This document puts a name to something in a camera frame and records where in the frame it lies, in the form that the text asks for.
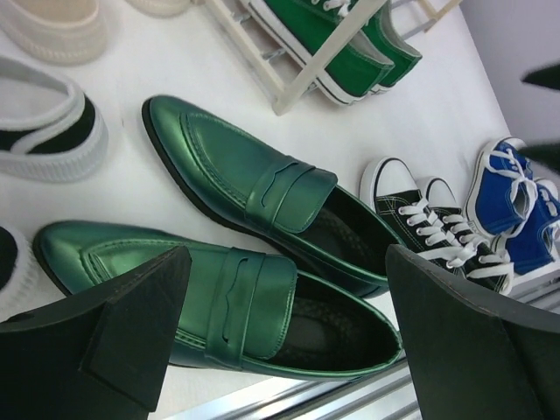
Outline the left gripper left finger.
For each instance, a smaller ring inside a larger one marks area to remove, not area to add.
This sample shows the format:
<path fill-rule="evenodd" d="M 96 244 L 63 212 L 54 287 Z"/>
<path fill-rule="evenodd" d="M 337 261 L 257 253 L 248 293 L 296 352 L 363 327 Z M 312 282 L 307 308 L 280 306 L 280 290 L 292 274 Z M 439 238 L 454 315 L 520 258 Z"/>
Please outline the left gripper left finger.
<path fill-rule="evenodd" d="M 191 256 L 176 247 L 1 324 L 3 419 L 145 419 L 156 410 Z"/>

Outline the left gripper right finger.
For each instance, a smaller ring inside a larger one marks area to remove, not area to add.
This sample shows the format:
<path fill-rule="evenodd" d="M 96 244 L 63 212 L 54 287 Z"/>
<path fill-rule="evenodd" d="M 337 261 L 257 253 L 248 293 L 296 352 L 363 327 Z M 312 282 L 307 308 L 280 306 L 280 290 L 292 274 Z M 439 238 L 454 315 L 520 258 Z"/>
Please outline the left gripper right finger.
<path fill-rule="evenodd" d="M 386 271 L 424 419 L 557 419 L 559 317 L 400 245 Z"/>

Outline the green loafer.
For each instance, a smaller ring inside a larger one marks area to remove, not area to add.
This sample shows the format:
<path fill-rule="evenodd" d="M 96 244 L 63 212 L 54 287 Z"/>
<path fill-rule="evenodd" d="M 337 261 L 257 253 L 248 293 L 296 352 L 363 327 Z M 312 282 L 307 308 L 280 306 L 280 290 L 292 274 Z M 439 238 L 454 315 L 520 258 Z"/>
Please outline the green loafer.
<path fill-rule="evenodd" d="M 192 260 L 170 361 L 305 381 L 344 381 L 390 366 L 399 332 L 364 299 L 289 258 L 147 227 L 57 221 L 34 236 L 44 272 L 67 295 L 184 246 Z"/>
<path fill-rule="evenodd" d="M 358 297 L 388 291 L 386 251 L 401 240 L 334 173 L 174 96 L 148 98 L 141 117 L 171 178 L 206 217 Z"/>

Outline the green canvas sneaker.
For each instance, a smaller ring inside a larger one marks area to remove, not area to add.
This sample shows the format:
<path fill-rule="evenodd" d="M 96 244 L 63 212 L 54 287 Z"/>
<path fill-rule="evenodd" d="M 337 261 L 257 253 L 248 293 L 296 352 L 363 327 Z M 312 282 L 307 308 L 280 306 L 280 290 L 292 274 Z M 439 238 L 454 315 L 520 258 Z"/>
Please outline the green canvas sneaker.
<path fill-rule="evenodd" d="M 393 88 L 422 58 L 422 54 L 407 44 L 396 31 L 391 17 L 390 1 L 368 20 L 362 27 L 362 32 L 372 45 L 394 64 L 375 87 L 376 93 L 385 93 Z"/>
<path fill-rule="evenodd" d="M 255 0 L 242 5 L 252 18 L 302 67 L 323 46 L 354 1 Z M 353 38 L 318 73 L 315 83 L 333 102 L 350 105 L 376 91 L 396 68 L 396 60 L 364 31 Z"/>

